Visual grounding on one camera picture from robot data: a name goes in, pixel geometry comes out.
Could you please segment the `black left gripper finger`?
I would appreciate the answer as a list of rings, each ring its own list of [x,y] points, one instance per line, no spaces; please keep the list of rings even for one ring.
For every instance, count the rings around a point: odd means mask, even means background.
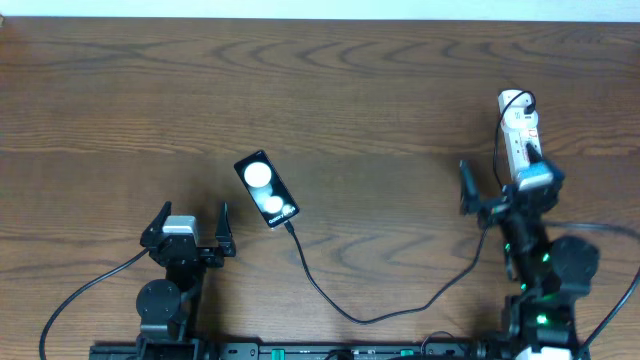
[[[229,223],[228,204],[223,202],[220,207],[215,238],[220,246],[234,246],[235,242]]]
[[[162,233],[162,227],[171,215],[171,207],[172,203],[170,201],[164,203],[159,213],[144,230],[145,240],[153,240],[157,235]]]

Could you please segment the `black smartphone with lit screen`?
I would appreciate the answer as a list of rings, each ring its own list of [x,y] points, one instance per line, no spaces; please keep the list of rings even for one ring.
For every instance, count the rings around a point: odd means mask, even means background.
[[[234,170],[269,228],[299,214],[299,205],[264,150],[237,161]]]

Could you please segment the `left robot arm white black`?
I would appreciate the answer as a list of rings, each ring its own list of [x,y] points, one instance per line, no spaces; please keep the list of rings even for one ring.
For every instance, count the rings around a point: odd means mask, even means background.
[[[228,219],[221,205],[215,246],[200,243],[197,219],[173,215],[166,202],[142,232],[140,245],[164,268],[165,277],[147,283],[137,295],[140,334],[136,359],[217,359],[218,350],[194,334],[197,311],[209,269],[221,268],[236,255]]]

